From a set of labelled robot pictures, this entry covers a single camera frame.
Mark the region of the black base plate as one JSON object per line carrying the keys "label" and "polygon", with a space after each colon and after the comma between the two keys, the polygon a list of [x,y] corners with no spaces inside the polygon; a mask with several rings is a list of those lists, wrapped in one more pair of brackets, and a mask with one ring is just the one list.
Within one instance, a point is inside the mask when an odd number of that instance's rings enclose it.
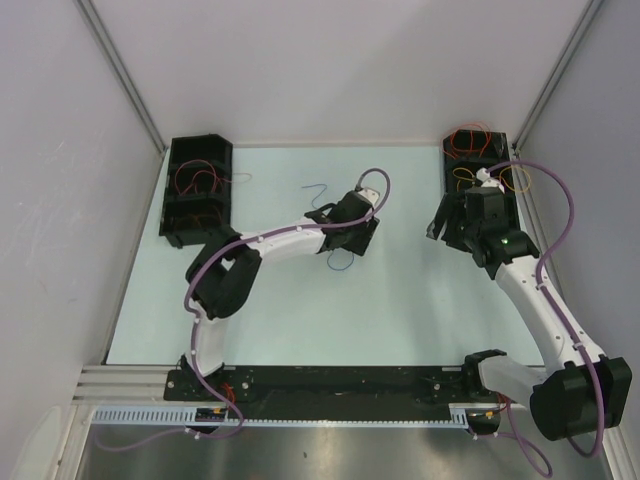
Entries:
{"label": "black base plate", "polygon": [[498,408],[464,367],[227,365],[205,381],[250,420],[449,420],[454,404]]}

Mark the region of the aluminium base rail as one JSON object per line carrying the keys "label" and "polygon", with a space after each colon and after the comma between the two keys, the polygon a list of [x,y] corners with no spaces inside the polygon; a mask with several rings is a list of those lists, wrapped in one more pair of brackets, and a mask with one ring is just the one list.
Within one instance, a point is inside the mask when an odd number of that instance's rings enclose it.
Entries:
{"label": "aluminium base rail", "polygon": [[417,403],[460,402],[481,396],[468,390],[472,376],[460,367],[441,366],[227,366],[200,382],[188,366],[83,369],[76,398],[204,402],[210,387],[242,406],[289,400],[382,400]]}

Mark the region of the left black compartment bin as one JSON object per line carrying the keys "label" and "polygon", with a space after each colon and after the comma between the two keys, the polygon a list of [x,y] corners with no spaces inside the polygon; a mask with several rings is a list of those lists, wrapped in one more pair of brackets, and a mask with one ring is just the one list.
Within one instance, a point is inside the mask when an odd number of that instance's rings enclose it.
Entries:
{"label": "left black compartment bin", "polygon": [[159,235],[181,249],[231,220],[233,144],[218,134],[171,141]]}

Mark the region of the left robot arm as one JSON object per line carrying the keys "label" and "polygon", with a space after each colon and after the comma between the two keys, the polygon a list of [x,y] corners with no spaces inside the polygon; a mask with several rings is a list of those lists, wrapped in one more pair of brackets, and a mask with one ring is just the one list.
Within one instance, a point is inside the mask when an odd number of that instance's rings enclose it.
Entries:
{"label": "left robot arm", "polygon": [[379,224],[375,214],[387,199],[387,194],[357,187],[289,226],[253,234],[219,228],[186,273],[184,308],[194,316],[187,389],[202,400],[219,392],[217,371],[223,366],[229,319],[248,300],[261,267],[336,249],[362,256]]}

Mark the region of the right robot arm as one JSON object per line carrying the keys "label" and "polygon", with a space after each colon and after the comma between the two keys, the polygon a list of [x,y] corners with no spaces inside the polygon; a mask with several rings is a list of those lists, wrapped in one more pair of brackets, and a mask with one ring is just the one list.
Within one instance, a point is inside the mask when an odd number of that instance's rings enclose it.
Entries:
{"label": "right robot arm", "polygon": [[499,350],[466,357],[463,393],[484,401],[494,392],[529,409],[540,433],[557,441],[621,423],[632,371],[610,358],[580,327],[552,283],[529,235],[513,227],[506,195],[473,187],[443,196],[427,237],[470,254],[515,306],[545,370]]}

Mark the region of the right black compartment bin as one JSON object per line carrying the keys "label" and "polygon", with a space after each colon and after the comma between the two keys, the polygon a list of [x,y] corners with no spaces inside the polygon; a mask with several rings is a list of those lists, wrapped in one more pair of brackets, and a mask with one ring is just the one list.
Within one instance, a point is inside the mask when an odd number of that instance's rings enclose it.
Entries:
{"label": "right black compartment bin", "polygon": [[445,193],[457,193],[474,185],[475,173],[510,160],[504,132],[488,130],[482,124],[465,124],[442,140]]}

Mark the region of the black compartment bin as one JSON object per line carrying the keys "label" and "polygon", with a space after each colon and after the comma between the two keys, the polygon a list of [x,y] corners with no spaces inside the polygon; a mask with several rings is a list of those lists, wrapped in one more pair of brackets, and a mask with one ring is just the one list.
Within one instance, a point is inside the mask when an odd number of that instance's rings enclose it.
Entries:
{"label": "black compartment bin", "polygon": [[457,193],[474,185],[475,173],[510,160],[504,132],[488,130],[482,124],[465,124],[442,140],[445,193]]}
{"label": "black compartment bin", "polygon": [[233,144],[218,134],[171,141],[159,235],[181,249],[231,220]]}

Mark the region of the right aluminium frame post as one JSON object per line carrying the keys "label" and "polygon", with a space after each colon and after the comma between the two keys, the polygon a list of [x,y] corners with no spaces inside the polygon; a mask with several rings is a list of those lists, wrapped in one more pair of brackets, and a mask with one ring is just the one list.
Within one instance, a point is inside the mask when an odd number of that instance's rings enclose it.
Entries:
{"label": "right aluminium frame post", "polygon": [[531,106],[526,118],[515,135],[511,144],[512,150],[519,154],[526,144],[537,121],[543,114],[546,106],[553,97],[571,62],[578,53],[582,43],[585,41],[592,25],[598,18],[603,7],[607,4],[605,0],[589,0],[578,20],[572,28],[567,41],[562,47],[558,58],[547,76],[539,94]]}

